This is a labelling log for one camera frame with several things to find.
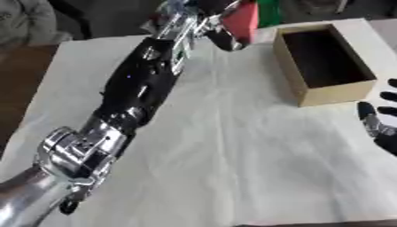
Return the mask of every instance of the green object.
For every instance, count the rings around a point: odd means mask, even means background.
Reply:
[[[258,0],[259,26],[269,27],[280,24],[280,6],[278,0]]]

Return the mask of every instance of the red object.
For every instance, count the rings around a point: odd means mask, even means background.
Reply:
[[[251,43],[258,27],[258,17],[258,5],[251,2],[240,5],[235,12],[224,18],[222,22],[237,39],[245,38]]]

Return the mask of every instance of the white table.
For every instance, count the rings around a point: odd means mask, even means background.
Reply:
[[[378,76],[369,100],[383,104],[378,93],[397,72],[394,52],[364,20],[333,23]],[[78,212],[56,212],[43,227],[397,219],[397,160],[369,140],[353,103],[293,104],[272,54],[275,32],[260,30],[256,44],[236,53],[199,42],[111,177]],[[7,145],[0,180],[30,166],[36,146],[56,127],[78,129],[100,103],[109,74],[142,38],[61,45]]]

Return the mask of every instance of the silver metal arm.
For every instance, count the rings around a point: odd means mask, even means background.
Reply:
[[[178,1],[163,4],[159,16],[148,25],[154,40],[173,41],[169,63],[175,77],[182,72],[195,39],[222,26],[222,15],[205,17],[199,9]],[[149,47],[142,57],[152,60],[159,55]],[[147,89],[142,86],[138,101]],[[0,227],[38,226],[56,207],[64,214],[72,213],[105,181],[132,139],[125,129],[114,125],[120,121],[122,126],[139,124],[145,114],[142,108],[133,106],[125,113],[108,114],[104,121],[94,113],[80,131],[62,127],[50,133],[39,145],[33,167],[0,184]]]
[[[38,226],[70,185],[37,165],[0,184],[0,226]]]

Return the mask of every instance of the open box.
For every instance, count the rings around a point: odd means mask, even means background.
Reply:
[[[279,28],[274,52],[299,106],[361,100],[377,80],[331,24]]]

